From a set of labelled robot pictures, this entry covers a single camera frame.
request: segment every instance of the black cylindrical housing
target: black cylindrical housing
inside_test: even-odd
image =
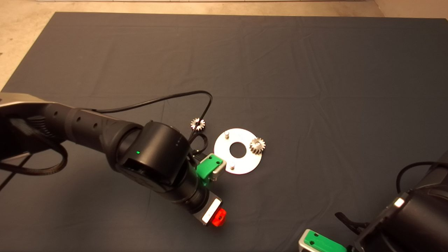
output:
[[[383,230],[410,252],[446,252],[448,249],[448,202],[421,191],[387,222]]]

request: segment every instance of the metal plate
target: metal plate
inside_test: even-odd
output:
[[[232,174],[246,174],[253,171],[261,161],[262,154],[253,154],[250,151],[250,142],[257,138],[252,132],[244,129],[230,129],[219,135],[215,142],[215,155],[226,160],[225,170]],[[230,146],[242,143],[246,147],[246,154],[236,158],[230,153]]]

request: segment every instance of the white label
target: white label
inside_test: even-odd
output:
[[[213,214],[216,212],[218,207],[220,207],[221,201],[219,199],[215,199],[213,203],[208,208],[207,212],[205,212],[204,216],[202,216],[202,221],[205,223],[208,223],[210,221],[210,218],[213,216]]]

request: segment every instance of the metal gear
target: metal gear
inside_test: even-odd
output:
[[[253,154],[261,154],[266,148],[266,143],[261,138],[255,138],[250,142],[250,151]]]
[[[194,130],[194,127],[196,127],[196,123],[198,123],[199,118],[195,118],[193,120],[191,120],[190,126],[191,126],[191,130]],[[205,128],[205,121],[204,119],[201,120],[201,122],[199,123],[199,125],[196,127],[196,132],[201,132],[203,131]]]

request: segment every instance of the black cable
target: black cable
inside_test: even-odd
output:
[[[37,140],[46,144],[50,149],[59,153],[62,156],[62,160],[59,164],[54,165],[52,167],[43,168],[43,169],[30,169],[26,167],[19,167],[17,165],[10,165],[5,163],[0,163],[0,169],[10,171],[13,173],[25,174],[25,175],[33,175],[33,176],[43,176],[43,175],[51,175],[61,171],[67,165],[68,154],[66,149],[59,143],[54,142],[44,136],[40,131],[30,127],[24,120],[22,119],[10,119],[11,124],[14,125],[18,130],[22,131],[24,134],[30,137],[35,137]]]
[[[431,165],[431,166],[439,166],[439,167],[443,167],[443,168],[447,168],[448,169],[448,163],[441,163],[441,162],[432,162],[432,161],[424,161],[424,162],[416,162],[416,163],[412,163],[410,165],[407,165],[406,167],[404,167],[403,169],[401,169],[401,171],[398,173],[398,175],[396,176],[396,191],[397,193],[401,193],[401,177],[403,177],[403,174],[405,174],[405,172],[413,167],[416,166],[421,166],[421,165]]]
[[[97,112],[97,113],[101,113],[101,114],[118,113],[118,112],[123,112],[123,111],[131,110],[131,109],[140,108],[140,107],[150,105],[150,104],[153,104],[156,102],[161,102],[164,100],[169,100],[169,99],[179,98],[179,97],[184,97],[184,96],[191,96],[191,95],[196,95],[196,94],[207,95],[209,97],[209,101],[208,101],[208,104],[205,107],[204,112],[202,113],[201,117],[199,117],[199,121],[196,123],[196,126],[194,127],[193,131],[191,132],[191,135],[189,137],[189,139],[191,139],[191,137],[194,135],[194,132],[196,131],[196,128],[200,124],[200,121],[204,118],[205,114],[207,113],[207,111],[213,101],[213,96],[211,95],[211,93],[204,91],[204,90],[196,90],[196,91],[190,91],[190,92],[177,93],[177,94],[173,94],[173,95],[163,96],[160,98],[156,98],[156,99],[152,99],[152,100],[148,100],[148,101],[144,101],[144,102],[137,103],[134,105],[129,105],[129,106],[116,108],[116,109],[89,109],[89,110]]]
[[[20,162],[20,164],[18,165],[18,167],[22,167],[23,165],[25,165],[25,163],[31,158],[32,154],[26,156],[22,162]],[[15,172],[11,172],[11,174],[2,182],[2,184],[0,185],[0,191],[3,190],[3,188],[8,184],[8,182],[13,179],[13,177],[16,175],[17,173]]]

